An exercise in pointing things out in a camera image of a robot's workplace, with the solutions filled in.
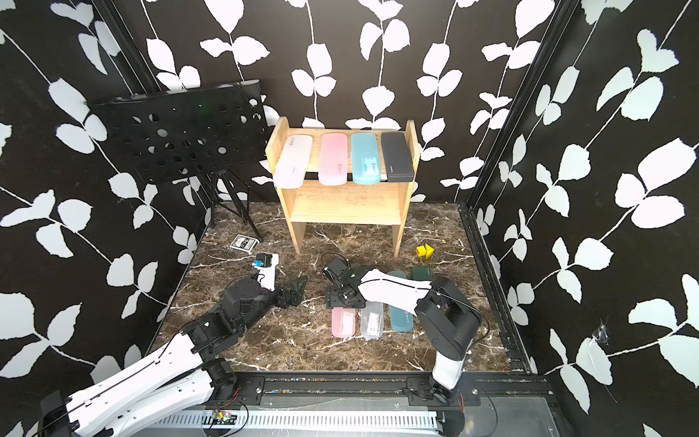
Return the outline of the clear white pencil case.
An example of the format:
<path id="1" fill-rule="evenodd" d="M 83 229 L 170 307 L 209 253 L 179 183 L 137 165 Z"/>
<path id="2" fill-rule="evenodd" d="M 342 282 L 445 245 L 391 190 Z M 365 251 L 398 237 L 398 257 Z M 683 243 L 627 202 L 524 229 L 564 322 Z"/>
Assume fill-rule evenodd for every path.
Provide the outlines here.
<path id="1" fill-rule="evenodd" d="M 360 311 L 360 334 L 365 340 L 378 340 L 384 327 L 384 305 L 380 302 L 366 302 Z"/>

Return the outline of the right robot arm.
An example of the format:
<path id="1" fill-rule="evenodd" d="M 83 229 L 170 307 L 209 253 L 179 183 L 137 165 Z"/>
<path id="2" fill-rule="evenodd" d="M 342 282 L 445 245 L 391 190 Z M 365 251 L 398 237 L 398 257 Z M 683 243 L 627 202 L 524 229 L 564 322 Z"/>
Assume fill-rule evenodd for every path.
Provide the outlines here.
<path id="1" fill-rule="evenodd" d="M 323 268 L 331 281 L 331 308 L 363 309 L 377 302 L 416 317 L 436 351 L 433 387 L 453 391 L 462 377 L 467 352 L 476 342 L 484 316 L 454 282 L 435 276 L 410 280 L 369 266 L 353 267 L 335 256 Z"/>

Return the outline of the frosted white pencil case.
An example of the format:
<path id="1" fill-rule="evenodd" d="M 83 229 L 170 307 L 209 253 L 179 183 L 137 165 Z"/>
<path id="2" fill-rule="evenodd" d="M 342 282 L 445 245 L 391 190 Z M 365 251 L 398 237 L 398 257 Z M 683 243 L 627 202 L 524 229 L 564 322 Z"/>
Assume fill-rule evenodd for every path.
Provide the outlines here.
<path id="1" fill-rule="evenodd" d="M 277 189 L 298 189 L 303 185 L 312 147 L 312 136 L 287 137 L 273 174 L 273 183 Z"/>

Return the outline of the pink pencil case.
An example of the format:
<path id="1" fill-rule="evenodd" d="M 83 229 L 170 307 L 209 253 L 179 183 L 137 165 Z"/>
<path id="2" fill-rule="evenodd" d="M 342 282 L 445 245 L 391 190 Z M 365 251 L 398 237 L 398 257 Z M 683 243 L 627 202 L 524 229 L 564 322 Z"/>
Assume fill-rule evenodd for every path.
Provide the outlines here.
<path id="1" fill-rule="evenodd" d="M 343 133 L 329 133 L 321 138 L 319 182 L 323 186 L 340 186 L 347 182 L 348 137 Z"/>
<path id="2" fill-rule="evenodd" d="M 356 310 L 333 308 L 331 311 L 331 334 L 333 337 L 346 339 L 355 335 Z"/>

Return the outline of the dark green pencil case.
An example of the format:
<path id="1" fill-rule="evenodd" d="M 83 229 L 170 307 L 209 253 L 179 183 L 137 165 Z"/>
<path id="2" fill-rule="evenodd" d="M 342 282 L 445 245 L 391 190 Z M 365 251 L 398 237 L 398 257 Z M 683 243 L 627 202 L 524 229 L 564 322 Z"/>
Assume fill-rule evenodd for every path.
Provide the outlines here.
<path id="1" fill-rule="evenodd" d="M 433 270 L 424 266 L 412 267 L 411 279 L 417 282 L 431 282 L 433 280 Z"/>

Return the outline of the teal pencil case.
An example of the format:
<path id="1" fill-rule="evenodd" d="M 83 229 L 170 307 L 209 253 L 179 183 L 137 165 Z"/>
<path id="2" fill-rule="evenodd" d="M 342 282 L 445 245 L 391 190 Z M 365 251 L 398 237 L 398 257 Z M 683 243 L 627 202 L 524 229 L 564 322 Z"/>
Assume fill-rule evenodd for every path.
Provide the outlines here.
<path id="1" fill-rule="evenodd" d="M 411 332 L 414 327 L 413 315 L 394 306 L 389 306 L 391 329 L 396 332 Z"/>

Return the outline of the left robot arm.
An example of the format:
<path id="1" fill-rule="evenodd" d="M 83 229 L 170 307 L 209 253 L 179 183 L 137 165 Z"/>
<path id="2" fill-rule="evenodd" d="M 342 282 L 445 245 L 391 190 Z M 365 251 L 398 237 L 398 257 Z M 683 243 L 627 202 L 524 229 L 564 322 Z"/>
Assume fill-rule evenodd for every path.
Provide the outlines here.
<path id="1" fill-rule="evenodd" d="M 221 300 L 186 323 L 164 346 L 93 386 L 41 402 L 38 436 L 132 436 L 155 422 L 208 402 L 216 391 L 231 397 L 234 371 L 221 358 L 272 307 L 303 300 L 308 277 L 287 288 L 264 288 L 257 278 L 231 282 Z"/>

